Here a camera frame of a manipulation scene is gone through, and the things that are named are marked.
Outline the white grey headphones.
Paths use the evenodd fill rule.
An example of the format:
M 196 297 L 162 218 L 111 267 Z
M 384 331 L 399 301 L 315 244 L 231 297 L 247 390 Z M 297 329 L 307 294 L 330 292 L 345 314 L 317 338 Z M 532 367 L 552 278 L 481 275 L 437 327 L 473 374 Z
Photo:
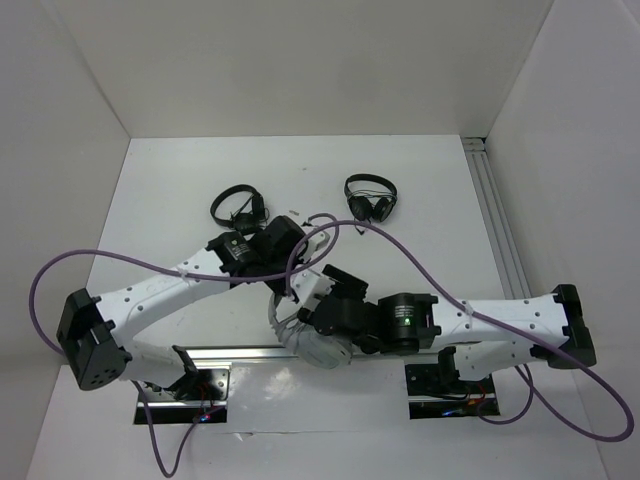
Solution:
M 333 370 L 351 364 L 353 349 L 348 341 L 323 336 L 312 326 L 301 322 L 295 314 L 279 320 L 277 307 L 282 297 L 272 294 L 268 304 L 268 320 L 279 343 L 307 364 Z

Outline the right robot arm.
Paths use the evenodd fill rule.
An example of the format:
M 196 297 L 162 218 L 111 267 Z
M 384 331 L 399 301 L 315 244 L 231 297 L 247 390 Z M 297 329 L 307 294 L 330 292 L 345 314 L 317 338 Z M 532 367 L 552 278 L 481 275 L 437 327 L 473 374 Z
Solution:
M 596 352 L 572 285 L 524 300 L 449 300 L 401 292 L 375 302 L 367 283 L 328 265 L 294 275 L 300 309 L 284 345 L 324 369 L 353 356 L 434 356 L 436 379 L 448 392 L 469 381 L 531 361 L 550 368 L 592 367 Z

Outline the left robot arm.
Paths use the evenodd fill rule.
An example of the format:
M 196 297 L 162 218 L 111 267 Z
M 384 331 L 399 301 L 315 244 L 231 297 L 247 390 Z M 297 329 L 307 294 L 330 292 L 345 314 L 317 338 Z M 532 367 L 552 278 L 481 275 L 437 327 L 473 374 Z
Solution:
M 287 216 L 245 239 L 226 232 L 210 240 L 167 274 L 98 296 L 71 293 L 57 331 L 58 342 L 79 388 L 93 391 L 120 380 L 144 382 L 176 399 L 194 394 L 205 382 L 186 348 L 136 341 L 156 322 L 209 296 L 223 294 L 250 278 L 276 292 L 287 265 L 308 262 L 318 246 Z

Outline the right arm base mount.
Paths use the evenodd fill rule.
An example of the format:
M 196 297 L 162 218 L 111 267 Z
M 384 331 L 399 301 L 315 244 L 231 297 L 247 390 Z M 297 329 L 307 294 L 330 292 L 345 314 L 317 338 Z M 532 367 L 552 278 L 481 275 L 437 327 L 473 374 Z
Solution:
M 491 376 L 445 384 L 432 364 L 406 364 L 405 376 L 411 420 L 476 417 L 480 404 L 484 415 L 500 415 Z

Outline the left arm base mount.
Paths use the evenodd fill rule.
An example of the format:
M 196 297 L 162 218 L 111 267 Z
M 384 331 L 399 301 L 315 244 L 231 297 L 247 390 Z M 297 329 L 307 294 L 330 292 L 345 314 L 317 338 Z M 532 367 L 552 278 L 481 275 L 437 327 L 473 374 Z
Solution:
M 201 369 L 199 380 L 186 393 L 176 393 L 141 383 L 154 425 L 187 425 L 227 422 L 230 366 Z

